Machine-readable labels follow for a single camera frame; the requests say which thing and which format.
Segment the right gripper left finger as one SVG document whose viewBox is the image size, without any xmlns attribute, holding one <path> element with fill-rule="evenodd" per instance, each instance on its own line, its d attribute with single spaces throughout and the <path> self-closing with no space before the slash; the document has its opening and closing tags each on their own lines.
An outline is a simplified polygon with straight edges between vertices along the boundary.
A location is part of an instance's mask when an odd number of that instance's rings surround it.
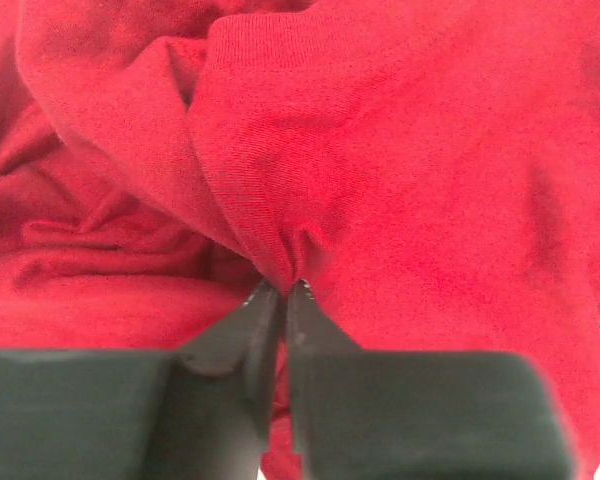
<svg viewBox="0 0 600 480">
<path fill-rule="evenodd" d="M 261 283 L 162 350 L 0 350 L 0 479 L 253 479 L 280 298 Z"/>
</svg>

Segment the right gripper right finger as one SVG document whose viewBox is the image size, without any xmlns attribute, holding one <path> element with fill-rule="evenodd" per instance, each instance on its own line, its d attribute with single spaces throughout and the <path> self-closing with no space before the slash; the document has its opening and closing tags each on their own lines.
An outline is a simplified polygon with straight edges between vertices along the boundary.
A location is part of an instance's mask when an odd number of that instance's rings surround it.
<svg viewBox="0 0 600 480">
<path fill-rule="evenodd" d="M 305 283 L 286 340 L 293 442 L 306 479 L 571 479 L 531 365 L 503 352 L 365 350 Z"/>
</svg>

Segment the red t-shirt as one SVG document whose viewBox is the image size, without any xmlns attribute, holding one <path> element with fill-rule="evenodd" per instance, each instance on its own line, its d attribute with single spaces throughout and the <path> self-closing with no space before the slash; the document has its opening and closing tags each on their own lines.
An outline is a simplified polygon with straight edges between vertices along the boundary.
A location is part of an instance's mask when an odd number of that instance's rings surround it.
<svg viewBox="0 0 600 480">
<path fill-rule="evenodd" d="M 600 465 L 600 1 L 0 1 L 0 348 L 173 347 L 260 278 L 514 351 Z"/>
</svg>

